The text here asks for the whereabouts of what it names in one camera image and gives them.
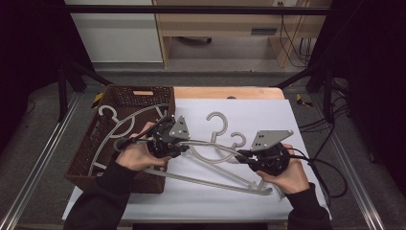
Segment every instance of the floor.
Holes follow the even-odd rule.
[[[302,69],[290,64],[286,68],[279,68],[270,48],[267,40],[260,38],[214,37],[211,44],[179,38],[172,46],[168,68],[156,63],[120,68],[117,65],[95,66],[100,75],[116,84],[174,86],[272,86]],[[300,64],[296,58],[292,58],[292,61]],[[84,93],[72,93],[69,89],[70,99],[79,97],[76,110],[71,114],[71,121],[75,122],[61,130],[63,137],[51,140],[54,141],[51,147],[47,142],[59,126],[56,122],[57,85],[50,84],[31,95],[27,115],[0,155],[1,224],[9,223],[14,229],[61,229],[63,221],[60,218],[73,189],[73,185],[64,178],[64,172],[75,153],[80,134],[87,129],[94,113],[91,104],[95,95],[104,89],[99,83],[87,77],[84,79],[88,84]],[[304,90],[306,81],[299,80],[283,90],[291,102],[299,126],[323,118],[320,113],[322,92],[307,94]],[[297,103],[298,94],[304,103]],[[333,98],[337,99],[335,108],[346,103],[339,94],[334,93]],[[404,196],[385,167],[371,163],[368,149],[350,118],[350,111],[342,111],[344,113],[336,118],[334,132],[320,154],[320,159],[336,166],[350,184],[345,195],[331,200],[334,228],[406,229]],[[302,133],[310,156],[324,143],[328,127],[329,124],[321,123]],[[47,156],[44,152],[48,151],[51,154]],[[46,167],[38,166],[35,163],[37,159],[42,160]],[[330,192],[340,194],[344,184],[339,174],[322,165],[319,170]],[[17,218],[10,221],[5,219],[8,212],[13,211]],[[284,226],[275,223],[270,224],[269,228],[283,229]]]

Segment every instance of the white table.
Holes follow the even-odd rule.
[[[230,137],[232,132],[238,131],[247,137],[247,144],[242,149],[248,150],[258,130],[293,130],[294,134],[282,142],[307,154],[288,100],[176,99],[175,102],[176,117],[185,117],[194,140],[210,141],[212,132],[222,128],[220,119],[206,120],[208,114],[218,111],[227,117],[229,125],[226,133],[217,137],[218,144],[230,147],[239,142],[237,137]],[[223,165],[250,181],[260,181],[247,165]],[[320,204],[328,209],[317,178],[306,163],[304,170],[309,181],[316,184]],[[170,160],[168,172],[238,185],[187,154]],[[63,219],[66,219],[80,194],[81,190],[75,188]],[[291,209],[288,200],[281,198],[276,190],[271,195],[251,195],[167,178],[165,191],[160,195],[131,195],[123,221],[264,222],[285,220]]]

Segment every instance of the silver metal plate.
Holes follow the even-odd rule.
[[[251,151],[267,150],[293,135],[292,130],[261,130],[251,145]]]
[[[186,126],[185,118],[180,116],[175,125],[169,132],[170,137],[189,140],[191,135],[189,134],[188,126]]]

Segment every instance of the hand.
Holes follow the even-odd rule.
[[[146,123],[141,132],[144,132],[152,125],[153,123]],[[130,137],[136,136],[138,136],[138,133],[134,133]],[[170,156],[164,158],[156,158],[149,152],[147,144],[143,143],[128,146],[125,151],[120,153],[120,155],[117,157],[116,162],[132,171],[141,171],[149,166],[165,166],[165,164],[169,160]]]
[[[291,145],[283,144],[283,146],[288,149],[291,155],[295,154]],[[310,188],[302,162],[295,158],[290,158],[286,171],[278,176],[273,176],[262,171],[257,171],[257,175],[262,177],[265,182],[273,183],[280,187],[285,194],[296,194]]]

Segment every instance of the wicker basket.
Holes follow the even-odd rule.
[[[160,107],[162,113],[168,111],[168,116],[175,112],[175,102],[172,87],[156,87],[156,86],[118,86],[108,85],[99,107],[102,105],[110,105],[117,111],[117,119],[121,121],[127,118],[134,112],[141,109],[157,105],[169,104],[169,107]],[[93,167],[92,174],[89,170],[92,165],[99,146],[102,144],[108,133],[116,126],[116,122],[112,119],[113,112],[110,109],[104,109],[102,115],[99,110],[96,112],[87,132],[85,133],[78,152],[75,154],[65,177],[85,190],[94,180],[98,173],[102,173],[103,169]],[[140,133],[146,122],[155,122],[160,116],[156,109],[150,109],[142,112],[135,117],[133,128],[126,134],[137,132]],[[131,128],[131,120],[123,123],[113,133],[119,135],[127,132]],[[114,152],[113,143],[116,138],[109,138],[100,150],[96,162],[107,166],[112,159]],[[145,172],[139,172],[134,177],[133,183],[130,186],[131,193],[140,194],[161,194],[164,191],[165,178],[159,175],[153,175]]]

